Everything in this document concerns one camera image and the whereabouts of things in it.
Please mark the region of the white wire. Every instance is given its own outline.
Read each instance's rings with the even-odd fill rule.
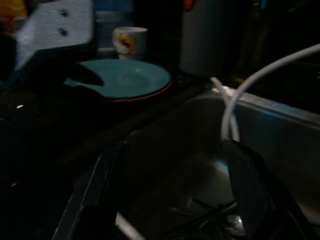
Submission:
[[[227,107],[229,104],[229,97],[228,97],[223,85],[216,77],[212,77],[212,78],[210,78],[210,80],[211,80],[211,82],[213,82],[213,84],[216,86],[216,88],[221,93],[224,104]],[[232,139],[240,142],[240,135],[239,135],[237,119],[234,114],[232,114],[232,116],[231,116],[230,127],[231,127]]]
[[[231,121],[231,117],[233,115],[233,111],[236,107],[237,100],[240,98],[240,96],[256,81],[264,77],[265,75],[271,73],[274,70],[277,70],[281,67],[283,67],[286,64],[289,64],[291,62],[294,62],[296,60],[299,60],[301,58],[307,57],[309,55],[312,55],[314,53],[320,52],[320,44],[308,47],[306,49],[303,49],[301,51],[295,52],[291,55],[285,56],[268,66],[265,66],[264,68],[260,69],[256,73],[252,74],[249,78],[247,78],[235,91],[235,96],[229,101],[228,105],[226,106],[224,110],[224,114],[222,117],[222,124],[221,124],[221,138],[222,141],[224,139],[227,139],[229,136],[229,124]]]

